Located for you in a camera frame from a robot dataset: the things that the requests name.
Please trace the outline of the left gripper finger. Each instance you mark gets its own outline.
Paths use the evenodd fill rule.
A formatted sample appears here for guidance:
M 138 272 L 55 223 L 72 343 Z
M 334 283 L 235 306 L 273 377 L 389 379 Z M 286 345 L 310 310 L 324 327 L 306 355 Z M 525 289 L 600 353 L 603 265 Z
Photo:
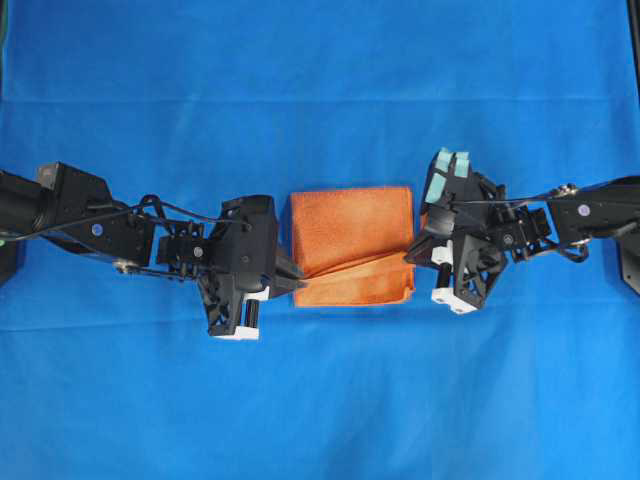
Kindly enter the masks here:
M 303 271 L 285 251 L 280 243 L 276 247 L 275 270 L 278 276 L 289 279 L 302 280 Z
M 307 283 L 304 280 L 288 277 L 274 277 L 269 281 L 269 299 L 274 299 L 283 295 L 288 295 L 298 289 L 305 288 Z

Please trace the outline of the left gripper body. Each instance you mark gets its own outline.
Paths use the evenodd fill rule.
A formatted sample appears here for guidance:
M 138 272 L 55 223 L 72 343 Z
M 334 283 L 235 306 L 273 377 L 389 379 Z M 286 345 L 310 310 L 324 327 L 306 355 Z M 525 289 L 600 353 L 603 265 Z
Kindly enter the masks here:
M 197 279 L 210 336 L 259 336 L 255 311 L 275 277 L 277 239 L 272 196 L 251 195 L 222 203 L 206 242 L 208 270 Z

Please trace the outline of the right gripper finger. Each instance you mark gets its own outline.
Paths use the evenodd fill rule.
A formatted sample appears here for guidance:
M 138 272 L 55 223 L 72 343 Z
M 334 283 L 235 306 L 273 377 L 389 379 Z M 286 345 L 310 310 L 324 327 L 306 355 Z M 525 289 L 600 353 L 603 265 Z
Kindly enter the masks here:
M 413 265 L 452 265 L 450 240 L 422 230 L 409 246 L 404 261 Z

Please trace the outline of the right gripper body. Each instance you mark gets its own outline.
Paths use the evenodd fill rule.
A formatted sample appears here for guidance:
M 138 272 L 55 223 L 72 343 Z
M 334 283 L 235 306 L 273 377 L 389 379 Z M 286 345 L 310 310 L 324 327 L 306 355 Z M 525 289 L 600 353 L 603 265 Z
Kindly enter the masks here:
M 424 232 L 427 261 L 438 269 L 431 299 L 457 315 L 482 309 L 506 267 L 505 255 L 487 236 L 487 217 L 475 209 L 427 204 Z

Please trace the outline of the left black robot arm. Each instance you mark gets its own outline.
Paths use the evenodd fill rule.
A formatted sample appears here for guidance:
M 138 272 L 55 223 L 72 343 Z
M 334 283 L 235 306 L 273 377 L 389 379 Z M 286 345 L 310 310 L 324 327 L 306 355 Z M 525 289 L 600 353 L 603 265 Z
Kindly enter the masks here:
M 305 287 L 304 273 L 279 242 L 274 199 L 238 197 L 216 217 L 179 208 L 155 194 L 127 205 L 106 181 L 70 165 L 43 165 L 31 181 L 1 174 L 1 280 L 19 268 L 23 242 L 44 238 L 125 275 L 192 281 L 208 333 L 256 340 L 262 303 Z

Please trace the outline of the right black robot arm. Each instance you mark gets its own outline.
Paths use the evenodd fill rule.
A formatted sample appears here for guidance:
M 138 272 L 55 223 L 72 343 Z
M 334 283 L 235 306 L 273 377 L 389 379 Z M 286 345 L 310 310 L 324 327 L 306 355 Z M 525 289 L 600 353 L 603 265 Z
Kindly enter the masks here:
M 423 226 L 404 260 L 437 270 L 436 303 L 457 314 L 484 307 L 509 262 L 555 253 L 581 263 L 594 239 L 616 241 L 623 281 L 639 288 L 639 179 L 628 176 L 578 188 L 508 199 L 479 173 L 430 175 Z

